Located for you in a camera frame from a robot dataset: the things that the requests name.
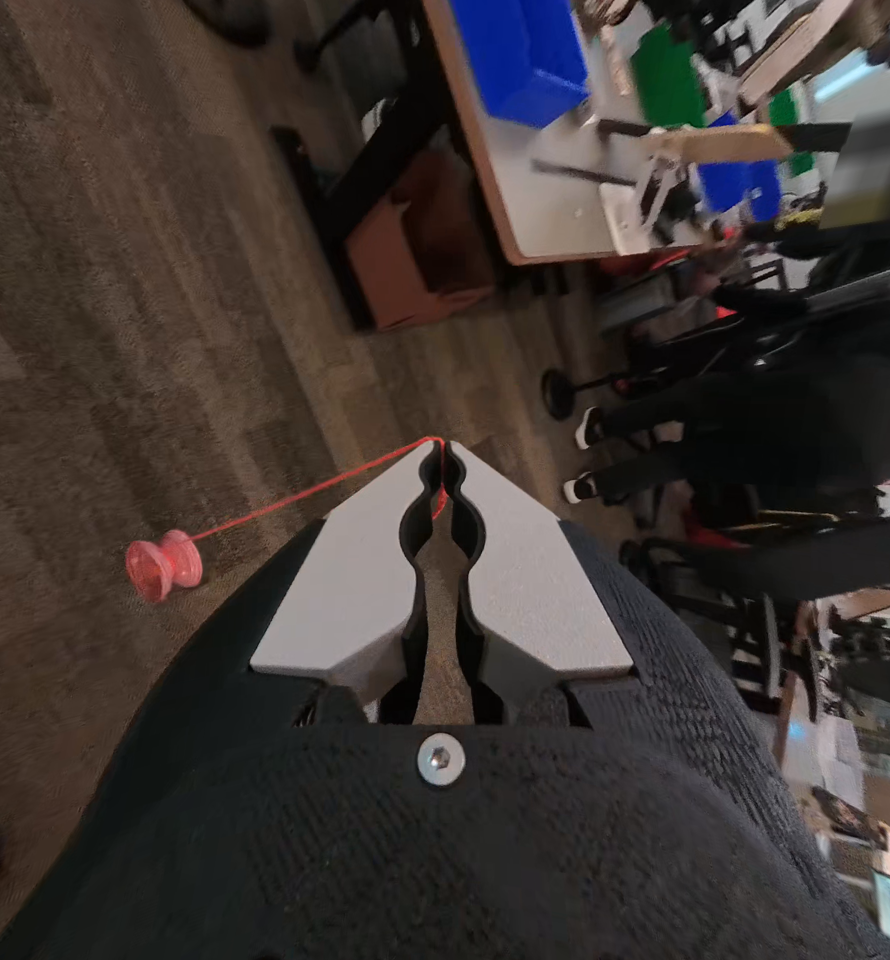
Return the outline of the red orange object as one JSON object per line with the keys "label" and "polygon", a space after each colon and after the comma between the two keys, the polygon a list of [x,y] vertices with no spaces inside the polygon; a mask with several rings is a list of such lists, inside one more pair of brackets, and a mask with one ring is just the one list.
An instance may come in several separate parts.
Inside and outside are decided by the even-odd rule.
{"label": "red orange object", "polygon": [[594,280],[606,278],[610,281],[625,277],[639,278],[649,272],[709,254],[715,249],[716,242],[712,241],[691,246],[663,246],[657,249],[652,248],[640,254],[622,255],[612,252],[606,256],[593,259],[591,266],[588,268],[588,276]]}

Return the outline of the grey work table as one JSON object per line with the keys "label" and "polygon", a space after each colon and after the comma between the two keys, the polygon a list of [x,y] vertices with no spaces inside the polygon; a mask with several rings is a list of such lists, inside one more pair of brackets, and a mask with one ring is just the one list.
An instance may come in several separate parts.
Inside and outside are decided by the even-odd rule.
{"label": "grey work table", "polygon": [[[487,114],[451,2],[355,2],[317,42],[295,43],[298,66],[313,72],[332,42],[382,12],[393,22],[405,83],[344,174],[322,187],[299,133],[270,130],[355,327],[376,330],[344,243],[422,150],[451,147],[470,169],[475,217],[497,279],[501,266],[534,268],[613,253],[598,188],[613,178],[636,178],[645,160],[639,141],[620,136],[608,147],[596,132],[597,118],[573,116],[582,103],[540,130]],[[643,123],[637,91],[621,94],[610,69],[619,54],[607,54],[605,40],[585,39],[572,15],[593,114]]]}

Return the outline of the white tilted stand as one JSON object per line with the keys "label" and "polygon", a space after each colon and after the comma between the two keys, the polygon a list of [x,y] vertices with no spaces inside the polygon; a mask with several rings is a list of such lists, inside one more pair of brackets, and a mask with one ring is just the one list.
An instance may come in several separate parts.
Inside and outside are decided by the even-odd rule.
{"label": "white tilted stand", "polygon": [[770,126],[734,124],[667,129],[642,123],[601,118],[596,132],[639,141],[645,156],[641,172],[631,181],[604,181],[599,198],[614,252],[620,257],[647,253],[652,234],[678,176],[693,165],[781,161],[793,153],[836,153],[843,148],[851,123]]}

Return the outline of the green parts bin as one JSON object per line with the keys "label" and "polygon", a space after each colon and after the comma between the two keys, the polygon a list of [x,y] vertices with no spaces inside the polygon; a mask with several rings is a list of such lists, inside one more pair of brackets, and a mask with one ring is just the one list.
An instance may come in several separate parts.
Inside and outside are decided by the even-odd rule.
{"label": "green parts bin", "polygon": [[[796,125],[800,114],[798,102],[790,88],[773,95],[768,102],[768,117],[772,126]],[[813,153],[800,151],[782,162],[783,170],[788,178],[793,178],[811,171],[814,168]]]}
{"label": "green parts bin", "polygon": [[646,123],[666,129],[706,126],[707,108],[692,54],[691,43],[676,41],[667,23],[641,37],[630,65]]}

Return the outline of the large blue parts bin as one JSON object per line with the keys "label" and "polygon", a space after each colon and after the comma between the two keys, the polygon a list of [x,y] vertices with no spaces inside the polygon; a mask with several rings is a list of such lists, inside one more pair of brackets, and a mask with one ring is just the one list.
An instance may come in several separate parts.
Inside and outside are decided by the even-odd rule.
{"label": "large blue parts bin", "polygon": [[490,116],[541,130],[587,99],[569,1],[451,1],[451,11]]}

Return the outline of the small blue parts bin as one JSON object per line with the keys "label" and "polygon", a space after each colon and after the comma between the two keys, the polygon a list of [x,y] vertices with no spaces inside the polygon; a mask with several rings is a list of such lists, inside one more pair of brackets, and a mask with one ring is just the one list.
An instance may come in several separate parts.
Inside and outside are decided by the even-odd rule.
{"label": "small blue parts bin", "polygon": [[782,187],[778,164],[790,155],[757,162],[720,162],[698,165],[698,179],[704,210],[725,213],[745,204],[751,220],[762,223],[779,215]]}

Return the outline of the cardboard box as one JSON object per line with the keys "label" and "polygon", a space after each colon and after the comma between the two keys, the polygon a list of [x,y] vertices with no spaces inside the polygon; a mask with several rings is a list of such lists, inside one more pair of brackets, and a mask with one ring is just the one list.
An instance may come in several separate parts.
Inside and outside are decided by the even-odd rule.
{"label": "cardboard box", "polygon": [[347,238],[375,330],[435,323],[496,293],[472,186],[451,147],[423,150]]}

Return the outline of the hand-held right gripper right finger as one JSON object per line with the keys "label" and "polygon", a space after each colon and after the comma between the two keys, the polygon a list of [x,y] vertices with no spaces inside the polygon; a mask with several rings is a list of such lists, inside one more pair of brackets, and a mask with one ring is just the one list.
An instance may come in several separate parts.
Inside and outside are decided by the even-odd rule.
{"label": "hand-held right gripper right finger", "polygon": [[455,639],[472,690],[530,699],[624,678],[633,660],[559,517],[461,443],[447,444],[451,536],[468,564]]}

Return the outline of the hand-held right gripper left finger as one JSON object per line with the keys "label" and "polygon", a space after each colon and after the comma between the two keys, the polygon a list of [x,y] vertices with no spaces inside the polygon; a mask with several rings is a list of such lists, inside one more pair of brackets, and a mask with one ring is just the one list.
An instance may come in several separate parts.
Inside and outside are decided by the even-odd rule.
{"label": "hand-held right gripper left finger", "polygon": [[320,680],[364,706],[406,677],[403,636],[424,590],[405,522],[431,521],[425,440],[331,510],[250,660],[259,674]]}

